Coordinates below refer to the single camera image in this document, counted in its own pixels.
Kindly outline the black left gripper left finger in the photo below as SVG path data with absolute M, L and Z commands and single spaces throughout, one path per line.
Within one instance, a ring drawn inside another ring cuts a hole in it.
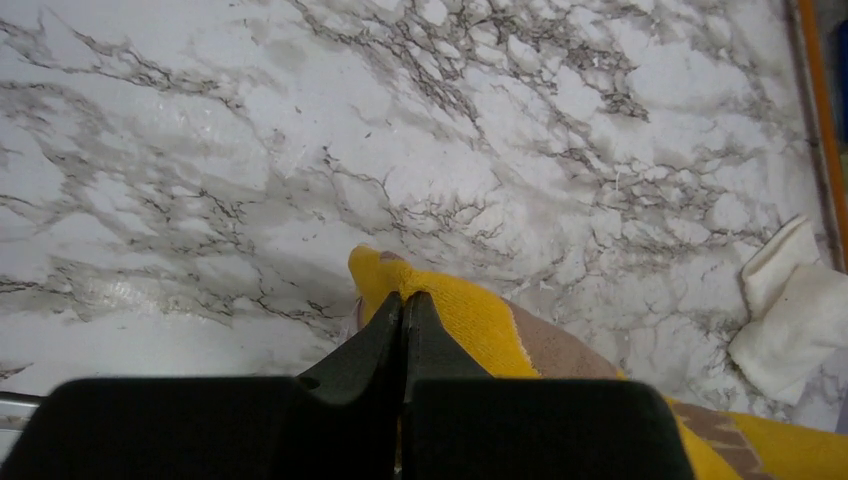
M 390 479 L 402 301 L 298 376 L 100 378 L 35 410 L 5 479 Z

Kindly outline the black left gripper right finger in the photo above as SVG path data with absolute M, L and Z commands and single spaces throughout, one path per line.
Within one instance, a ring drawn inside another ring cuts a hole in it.
M 405 479 L 690 479 L 675 419 L 620 380 L 497 379 L 447 333 L 426 293 L 403 311 Z

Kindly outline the yellow brown bear towel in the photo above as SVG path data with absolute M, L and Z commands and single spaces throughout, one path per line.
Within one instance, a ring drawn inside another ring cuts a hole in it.
M 624 379 L 574 335 L 465 279 L 420 270 L 402 257 L 355 247 L 348 268 L 364 327 L 391 293 L 429 294 L 447 333 L 496 377 Z M 699 479 L 844 479 L 847 438 L 753 415 L 667 399 Z

